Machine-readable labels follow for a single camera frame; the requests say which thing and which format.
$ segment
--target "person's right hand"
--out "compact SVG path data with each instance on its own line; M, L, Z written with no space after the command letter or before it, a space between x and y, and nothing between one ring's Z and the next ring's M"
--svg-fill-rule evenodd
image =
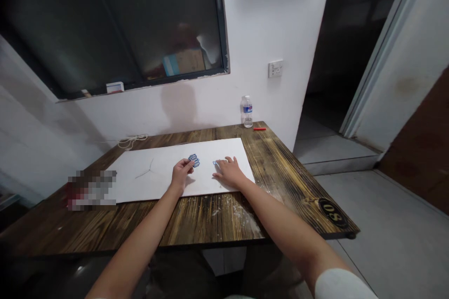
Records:
M230 157L225 157L225 159L215 161L220 167L221 173L213 173L212 176L229 187L239 189L247 178L240 170L236 157L234 157L234 161Z

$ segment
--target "window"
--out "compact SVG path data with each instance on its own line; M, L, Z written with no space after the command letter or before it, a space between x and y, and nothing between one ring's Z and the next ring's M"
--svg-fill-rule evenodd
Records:
M223 0L1 0L0 34L59 99L228 72Z

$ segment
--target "blue paper clip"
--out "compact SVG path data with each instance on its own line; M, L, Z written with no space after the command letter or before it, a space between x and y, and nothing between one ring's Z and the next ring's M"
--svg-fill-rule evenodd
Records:
M197 158L196 154L192 154L188 157L190 161L195 161L195 164L193 165L195 168L200 165L200 159Z

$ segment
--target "plastic bottle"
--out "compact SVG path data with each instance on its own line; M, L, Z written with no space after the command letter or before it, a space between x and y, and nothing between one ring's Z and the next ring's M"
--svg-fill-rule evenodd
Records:
M253 127L253 105L251 104L249 96L243 96L240 105L243 107L242 109L243 125L246 128Z

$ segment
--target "bottle label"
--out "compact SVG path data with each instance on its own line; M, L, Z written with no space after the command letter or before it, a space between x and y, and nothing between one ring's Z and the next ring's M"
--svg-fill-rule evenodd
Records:
M243 107L243 113L251 113L253 111L253 106L248 105L246 107Z

